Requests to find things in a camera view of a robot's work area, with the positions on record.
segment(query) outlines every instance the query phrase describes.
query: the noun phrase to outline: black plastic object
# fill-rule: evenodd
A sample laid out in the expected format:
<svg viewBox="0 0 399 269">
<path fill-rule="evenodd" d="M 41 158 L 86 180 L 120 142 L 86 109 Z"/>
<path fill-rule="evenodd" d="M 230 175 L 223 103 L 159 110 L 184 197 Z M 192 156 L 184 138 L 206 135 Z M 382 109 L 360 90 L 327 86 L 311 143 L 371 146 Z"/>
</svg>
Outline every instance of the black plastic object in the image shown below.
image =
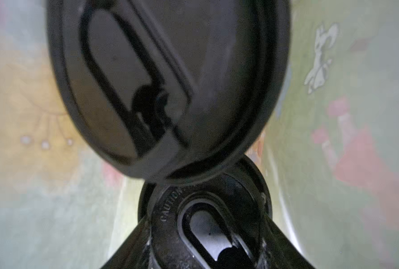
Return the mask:
<svg viewBox="0 0 399 269">
<path fill-rule="evenodd" d="M 188 184 L 235 164 L 279 95 L 288 0 L 50 0 L 61 96 L 122 173 Z"/>
<path fill-rule="evenodd" d="M 138 227 L 103 269 L 312 269 L 271 221 L 264 178 L 246 156 L 206 182 L 143 190 L 146 214 L 140 205 Z"/>
</svg>

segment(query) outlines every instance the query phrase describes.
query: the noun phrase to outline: black plastic lid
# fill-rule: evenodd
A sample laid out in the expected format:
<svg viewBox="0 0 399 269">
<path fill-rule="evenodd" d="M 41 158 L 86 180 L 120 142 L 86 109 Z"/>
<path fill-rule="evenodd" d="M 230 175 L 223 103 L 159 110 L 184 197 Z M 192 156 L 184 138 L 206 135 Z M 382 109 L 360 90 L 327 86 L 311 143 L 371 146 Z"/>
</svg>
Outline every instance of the black plastic lid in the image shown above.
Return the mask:
<svg viewBox="0 0 399 269">
<path fill-rule="evenodd" d="M 276 104 L 288 0 L 53 0 L 48 9 L 67 110 L 128 176 L 183 184 L 218 175 Z"/>
</svg>

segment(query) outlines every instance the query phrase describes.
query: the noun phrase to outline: lid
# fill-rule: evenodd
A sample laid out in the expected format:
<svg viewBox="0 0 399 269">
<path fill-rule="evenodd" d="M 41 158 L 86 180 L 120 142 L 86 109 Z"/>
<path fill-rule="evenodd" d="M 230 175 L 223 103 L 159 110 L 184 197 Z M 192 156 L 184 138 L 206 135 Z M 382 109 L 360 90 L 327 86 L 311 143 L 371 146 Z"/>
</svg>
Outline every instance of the lid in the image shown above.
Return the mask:
<svg viewBox="0 0 399 269">
<path fill-rule="evenodd" d="M 206 180 L 270 116 L 289 49 L 286 0 L 56 0 L 50 56 L 90 146 L 124 174 Z"/>
</svg>

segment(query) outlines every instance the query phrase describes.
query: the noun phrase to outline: white cartoon animal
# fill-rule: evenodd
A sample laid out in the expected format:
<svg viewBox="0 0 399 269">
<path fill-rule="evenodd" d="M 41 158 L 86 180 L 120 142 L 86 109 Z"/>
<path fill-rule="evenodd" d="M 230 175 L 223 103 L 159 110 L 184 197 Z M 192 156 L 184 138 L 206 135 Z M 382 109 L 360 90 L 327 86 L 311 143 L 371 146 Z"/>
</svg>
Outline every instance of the white cartoon animal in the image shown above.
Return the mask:
<svg viewBox="0 0 399 269">
<path fill-rule="evenodd" d="M 328 78 L 328 67 L 333 60 L 328 59 L 324 61 L 322 56 L 322 47 L 325 45 L 327 40 L 330 40 L 328 43 L 328 49 L 331 48 L 334 43 L 336 43 L 338 33 L 339 26 L 337 23 L 331 25 L 328 31 L 324 30 L 323 24 L 316 29 L 315 60 L 313 61 L 313 68 L 309 71 L 304 80 L 304 85 L 309 85 L 308 94 L 311 94 L 313 90 L 323 86 Z"/>
</svg>

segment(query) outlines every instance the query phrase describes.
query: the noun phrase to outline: blue painted area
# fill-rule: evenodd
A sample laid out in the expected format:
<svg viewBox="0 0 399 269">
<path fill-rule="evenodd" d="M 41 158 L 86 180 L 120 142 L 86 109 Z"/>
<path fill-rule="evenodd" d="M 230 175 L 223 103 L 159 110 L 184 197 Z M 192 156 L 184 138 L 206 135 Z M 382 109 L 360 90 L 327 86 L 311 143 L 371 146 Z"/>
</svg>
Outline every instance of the blue painted area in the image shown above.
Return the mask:
<svg viewBox="0 0 399 269">
<path fill-rule="evenodd" d="M 291 78 L 292 78 L 292 68 L 291 64 L 288 64 L 288 68 L 286 69 L 285 81 L 283 82 L 282 91 L 279 96 L 278 104 L 276 105 L 275 109 L 277 118 L 279 118 L 280 115 L 282 114 L 283 101 L 285 101 L 286 94 L 288 93 L 289 86 L 291 84 Z"/>
</svg>

